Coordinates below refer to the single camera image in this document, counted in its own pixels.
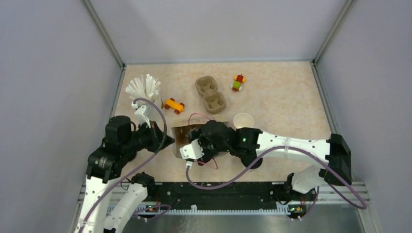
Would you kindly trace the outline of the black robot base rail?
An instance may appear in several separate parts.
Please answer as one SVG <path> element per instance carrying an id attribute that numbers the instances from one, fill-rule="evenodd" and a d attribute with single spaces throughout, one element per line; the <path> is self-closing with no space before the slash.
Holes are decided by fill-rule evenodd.
<path id="1" fill-rule="evenodd" d="M 163 182 L 156 183 L 145 201 L 168 202 L 182 200 L 183 198 L 255 198 L 257 200 L 280 201 L 312 201 L 316 188 L 302 194 L 291 188 L 286 188 L 283 182 L 234 182 L 219 189 L 203 190 L 194 187 L 188 182 Z"/>

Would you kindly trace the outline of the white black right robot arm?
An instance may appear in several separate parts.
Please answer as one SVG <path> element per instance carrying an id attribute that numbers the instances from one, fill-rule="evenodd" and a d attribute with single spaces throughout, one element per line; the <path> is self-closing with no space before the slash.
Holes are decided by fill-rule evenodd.
<path id="1" fill-rule="evenodd" d="M 309 167 L 288 176 L 285 194 L 291 200 L 324 184 L 352 184 L 351 150 L 340 134 L 333 133 L 328 139 L 298 139 L 256 128 L 233 129 L 210 120 L 190 132 L 189 140 L 179 150 L 188 167 L 194 160 L 207 162 L 221 152 L 240 158 L 246 171 L 259 168 L 266 157 L 308 163 Z"/>

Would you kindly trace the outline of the stack of paper cups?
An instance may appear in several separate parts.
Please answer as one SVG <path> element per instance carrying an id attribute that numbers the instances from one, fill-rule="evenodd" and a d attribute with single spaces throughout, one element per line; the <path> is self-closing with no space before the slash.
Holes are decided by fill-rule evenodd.
<path id="1" fill-rule="evenodd" d="M 248 113 L 239 113 L 233 118 L 233 125 L 236 129 L 252 128 L 254 123 L 254 118 Z"/>

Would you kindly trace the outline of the kraft pink paper bag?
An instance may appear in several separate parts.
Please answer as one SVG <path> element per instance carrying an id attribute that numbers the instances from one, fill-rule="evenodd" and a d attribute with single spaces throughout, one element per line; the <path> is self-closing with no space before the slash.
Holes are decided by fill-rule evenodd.
<path id="1" fill-rule="evenodd" d="M 225 116 L 205 115 L 197 112 L 190 114 L 188 117 L 174 120 L 171 127 L 171 132 L 173 134 L 173 138 L 175 139 L 175 144 L 172 146 L 172 150 L 176 158 L 184 159 L 180 149 L 190 143 L 189 133 L 197 128 L 200 128 L 209 120 L 223 122 L 226 126 L 229 126 L 228 118 Z"/>

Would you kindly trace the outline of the brown cardboard cup carrier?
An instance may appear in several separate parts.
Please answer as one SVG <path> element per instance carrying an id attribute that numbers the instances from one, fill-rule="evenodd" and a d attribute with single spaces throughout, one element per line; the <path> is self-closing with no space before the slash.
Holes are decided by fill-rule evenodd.
<path id="1" fill-rule="evenodd" d="M 226 100 L 218 90 L 218 85 L 214 77 L 203 76 L 196 80 L 195 87 L 202 97 L 205 110 L 211 114 L 222 112 L 226 108 Z"/>

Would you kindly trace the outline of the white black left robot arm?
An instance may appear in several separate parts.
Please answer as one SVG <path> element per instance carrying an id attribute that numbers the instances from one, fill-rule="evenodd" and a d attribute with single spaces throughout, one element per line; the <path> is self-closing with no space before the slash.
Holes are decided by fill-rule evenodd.
<path id="1" fill-rule="evenodd" d="M 157 123 L 136 126 L 127 116 L 110 118 L 102 144 L 90 154 L 86 169 L 86 191 L 75 232 L 121 233 L 137 207 L 154 198 L 154 177 L 136 174 L 115 208 L 107 211 L 113 189 L 121 183 L 121 172 L 137 152 L 159 152 L 174 143 Z"/>

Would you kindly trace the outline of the black cup lid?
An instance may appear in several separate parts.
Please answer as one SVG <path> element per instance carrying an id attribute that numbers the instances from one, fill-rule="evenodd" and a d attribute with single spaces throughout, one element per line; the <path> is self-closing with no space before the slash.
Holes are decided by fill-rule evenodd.
<path id="1" fill-rule="evenodd" d="M 251 166 L 250 169 L 257 169 L 262 165 L 263 159 L 242 158 L 240 161 L 244 167 Z"/>

